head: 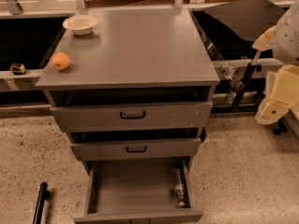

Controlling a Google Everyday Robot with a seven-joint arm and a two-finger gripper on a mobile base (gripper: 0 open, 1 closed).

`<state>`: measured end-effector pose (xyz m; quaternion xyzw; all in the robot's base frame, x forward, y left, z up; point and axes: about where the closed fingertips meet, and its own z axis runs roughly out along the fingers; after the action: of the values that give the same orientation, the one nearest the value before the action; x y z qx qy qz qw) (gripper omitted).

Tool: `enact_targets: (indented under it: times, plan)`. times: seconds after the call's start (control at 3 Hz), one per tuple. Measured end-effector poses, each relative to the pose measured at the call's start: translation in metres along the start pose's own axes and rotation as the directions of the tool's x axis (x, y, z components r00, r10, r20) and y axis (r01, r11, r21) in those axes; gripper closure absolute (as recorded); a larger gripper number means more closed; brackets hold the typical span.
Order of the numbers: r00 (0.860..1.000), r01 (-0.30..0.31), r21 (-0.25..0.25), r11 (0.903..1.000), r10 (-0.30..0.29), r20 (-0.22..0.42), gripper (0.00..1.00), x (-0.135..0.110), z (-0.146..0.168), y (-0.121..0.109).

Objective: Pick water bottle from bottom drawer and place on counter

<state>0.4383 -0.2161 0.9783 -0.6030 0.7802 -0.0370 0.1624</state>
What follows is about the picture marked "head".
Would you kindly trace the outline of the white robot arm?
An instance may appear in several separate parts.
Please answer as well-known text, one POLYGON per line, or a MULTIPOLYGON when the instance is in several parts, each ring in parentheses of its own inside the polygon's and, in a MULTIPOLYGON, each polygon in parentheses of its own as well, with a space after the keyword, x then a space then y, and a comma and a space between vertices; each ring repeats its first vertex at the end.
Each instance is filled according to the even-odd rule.
POLYGON ((299 0, 272 26, 260 35, 252 47, 257 50, 256 64, 262 51, 271 49, 273 57, 283 63, 276 73, 266 76, 265 97, 255 119, 269 125, 284 117, 299 100, 299 0))

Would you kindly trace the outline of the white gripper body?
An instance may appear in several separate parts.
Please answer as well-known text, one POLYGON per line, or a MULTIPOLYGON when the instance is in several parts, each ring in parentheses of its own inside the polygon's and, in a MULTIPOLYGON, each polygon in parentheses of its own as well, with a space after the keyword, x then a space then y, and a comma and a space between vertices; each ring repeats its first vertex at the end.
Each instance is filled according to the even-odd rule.
POLYGON ((270 125, 284 117, 299 101, 299 67, 283 65, 269 71, 265 81, 265 97, 258 107, 255 120, 270 125))

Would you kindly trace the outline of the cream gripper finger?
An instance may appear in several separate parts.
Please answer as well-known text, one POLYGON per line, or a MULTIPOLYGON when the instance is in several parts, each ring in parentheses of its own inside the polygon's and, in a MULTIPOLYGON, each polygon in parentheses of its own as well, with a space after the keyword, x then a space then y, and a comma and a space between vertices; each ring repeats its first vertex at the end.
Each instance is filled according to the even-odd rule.
POLYGON ((276 26, 270 27, 254 41, 252 47, 260 51, 266 51, 271 49, 274 44, 275 31, 276 31, 276 26))

